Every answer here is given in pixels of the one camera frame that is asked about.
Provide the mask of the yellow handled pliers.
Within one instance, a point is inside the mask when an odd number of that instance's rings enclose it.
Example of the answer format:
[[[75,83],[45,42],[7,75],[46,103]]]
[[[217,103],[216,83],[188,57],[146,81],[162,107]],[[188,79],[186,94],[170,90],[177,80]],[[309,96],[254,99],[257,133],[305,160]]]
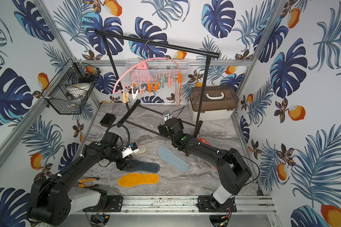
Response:
[[[97,183],[98,180],[100,180],[99,177],[90,177],[86,179],[81,179],[77,181],[77,183],[74,186],[79,187],[79,188],[92,189],[92,188],[96,188],[99,186],[99,184]]]

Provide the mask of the clear wall shelf basket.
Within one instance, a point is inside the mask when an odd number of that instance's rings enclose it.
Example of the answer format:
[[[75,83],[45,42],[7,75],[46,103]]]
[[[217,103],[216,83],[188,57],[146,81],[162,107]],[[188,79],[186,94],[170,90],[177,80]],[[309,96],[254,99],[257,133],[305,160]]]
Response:
[[[189,62],[187,59],[166,59],[155,58],[151,60],[130,59],[127,60],[126,69],[127,75],[130,78],[129,71],[132,66],[141,61],[146,61],[150,77],[148,82],[159,82],[161,79],[174,82],[179,78],[179,75],[187,76],[189,70]]]

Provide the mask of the orange shoe insole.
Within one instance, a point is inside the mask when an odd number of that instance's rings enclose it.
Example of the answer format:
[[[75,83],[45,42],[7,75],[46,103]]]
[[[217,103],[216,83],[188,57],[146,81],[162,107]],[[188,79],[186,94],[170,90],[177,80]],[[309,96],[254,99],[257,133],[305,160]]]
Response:
[[[120,177],[118,185],[121,187],[135,187],[145,184],[157,184],[158,182],[159,176],[157,174],[130,173]]]
[[[139,151],[135,153],[135,155],[143,154],[147,151],[147,147],[145,145],[138,145]]]

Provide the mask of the small black box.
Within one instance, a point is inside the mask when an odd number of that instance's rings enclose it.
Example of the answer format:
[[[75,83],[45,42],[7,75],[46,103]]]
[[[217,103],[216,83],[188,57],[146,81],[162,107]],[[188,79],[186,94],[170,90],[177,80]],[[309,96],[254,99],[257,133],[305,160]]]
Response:
[[[115,122],[116,117],[113,114],[106,113],[105,116],[100,120],[100,125],[102,127],[109,128]]]

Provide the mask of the dark grey shoe insole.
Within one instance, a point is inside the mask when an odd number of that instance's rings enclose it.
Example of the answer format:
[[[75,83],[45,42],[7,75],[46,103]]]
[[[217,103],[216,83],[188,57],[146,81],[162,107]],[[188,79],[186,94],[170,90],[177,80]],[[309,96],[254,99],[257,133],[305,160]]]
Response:
[[[157,174],[160,169],[161,167],[159,164],[132,159],[128,162],[128,168],[126,171]]]

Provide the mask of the pink triangle item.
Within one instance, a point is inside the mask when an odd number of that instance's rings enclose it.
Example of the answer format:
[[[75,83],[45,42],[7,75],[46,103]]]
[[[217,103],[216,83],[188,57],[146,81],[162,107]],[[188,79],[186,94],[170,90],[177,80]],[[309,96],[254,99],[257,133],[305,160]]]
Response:
[[[146,61],[136,63],[130,68],[130,80],[137,83],[147,83],[149,81],[150,71]]]

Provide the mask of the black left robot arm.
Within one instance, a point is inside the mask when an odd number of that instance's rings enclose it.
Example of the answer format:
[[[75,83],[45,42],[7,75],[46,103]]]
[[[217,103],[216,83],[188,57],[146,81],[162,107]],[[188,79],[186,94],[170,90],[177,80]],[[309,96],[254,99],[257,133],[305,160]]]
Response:
[[[100,142],[92,142],[71,164],[49,178],[36,180],[31,187],[27,206],[27,221],[46,223],[53,226],[62,224],[70,215],[73,201],[70,189],[95,164],[102,160],[115,162],[119,170],[127,168],[128,156],[139,151],[137,144],[127,142],[124,148],[117,147],[119,136],[105,131]]]

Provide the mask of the brown lid storage box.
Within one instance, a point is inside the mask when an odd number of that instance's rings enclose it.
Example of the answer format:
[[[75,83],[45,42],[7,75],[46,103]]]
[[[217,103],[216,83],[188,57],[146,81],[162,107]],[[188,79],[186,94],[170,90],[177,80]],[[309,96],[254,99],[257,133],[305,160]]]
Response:
[[[194,87],[190,94],[189,112],[193,122],[197,120],[201,87]],[[199,120],[212,121],[229,119],[238,107],[239,97],[232,86],[206,86]]]

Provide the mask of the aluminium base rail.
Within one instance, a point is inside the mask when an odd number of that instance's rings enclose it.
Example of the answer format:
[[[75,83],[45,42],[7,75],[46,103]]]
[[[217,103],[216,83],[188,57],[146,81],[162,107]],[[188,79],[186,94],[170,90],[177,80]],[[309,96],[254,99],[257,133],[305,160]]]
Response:
[[[233,196],[214,210],[208,196],[110,196],[100,214],[118,215],[276,215],[270,196]]]

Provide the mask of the red shoe insole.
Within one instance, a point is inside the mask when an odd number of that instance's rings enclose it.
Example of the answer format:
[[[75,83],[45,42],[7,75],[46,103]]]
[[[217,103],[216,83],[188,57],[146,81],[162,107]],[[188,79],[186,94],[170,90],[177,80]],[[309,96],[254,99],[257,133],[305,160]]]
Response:
[[[178,82],[175,83],[175,103],[178,107],[181,105],[181,84]]]
[[[198,138],[198,146],[210,147],[210,144],[203,138]]]

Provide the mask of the white shoe insole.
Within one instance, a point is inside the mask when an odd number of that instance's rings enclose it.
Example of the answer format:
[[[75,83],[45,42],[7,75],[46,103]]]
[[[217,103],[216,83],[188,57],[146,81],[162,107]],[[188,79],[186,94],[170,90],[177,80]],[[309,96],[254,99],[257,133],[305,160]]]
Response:
[[[160,158],[182,172],[189,170],[189,165],[184,160],[176,156],[170,149],[165,147],[158,148]]]

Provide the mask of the pink clip hanger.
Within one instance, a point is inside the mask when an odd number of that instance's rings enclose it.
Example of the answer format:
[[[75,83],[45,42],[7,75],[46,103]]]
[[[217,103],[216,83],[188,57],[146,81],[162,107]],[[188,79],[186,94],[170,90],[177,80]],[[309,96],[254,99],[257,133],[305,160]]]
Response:
[[[164,86],[169,88],[175,85],[175,103],[181,104],[182,80],[188,70],[188,62],[185,59],[172,59],[167,57],[153,57],[143,60],[129,60],[130,67],[117,79],[111,94],[122,93],[123,101],[129,93],[127,89],[139,87],[132,93],[135,100],[138,95],[143,96],[144,92],[157,91]]]

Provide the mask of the white bowl in basket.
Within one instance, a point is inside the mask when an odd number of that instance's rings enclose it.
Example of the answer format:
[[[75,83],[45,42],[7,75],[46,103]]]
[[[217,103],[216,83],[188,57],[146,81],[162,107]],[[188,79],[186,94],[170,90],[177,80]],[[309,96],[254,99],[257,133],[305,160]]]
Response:
[[[75,98],[84,97],[91,85],[89,83],[72,84],[66,87],[66,92]]]

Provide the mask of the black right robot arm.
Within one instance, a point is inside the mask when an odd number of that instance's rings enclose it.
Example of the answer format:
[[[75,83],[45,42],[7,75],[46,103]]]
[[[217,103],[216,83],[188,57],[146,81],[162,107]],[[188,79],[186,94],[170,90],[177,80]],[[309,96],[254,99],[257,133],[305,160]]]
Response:
[[[185,133],[183,129],[182,120],[177,118],[158,125],[160,135],[168,137],[176,150],[187,156],[197,156],[216,167],[221,184],[206,202],[198,203],[197,207],[202,211],[221,212],[232,196],[237,195],[244,186],[256,181],[258,177],[252,178],[252,171],[245,162],[247,158],[238,150],[207,145],[197,137]]]

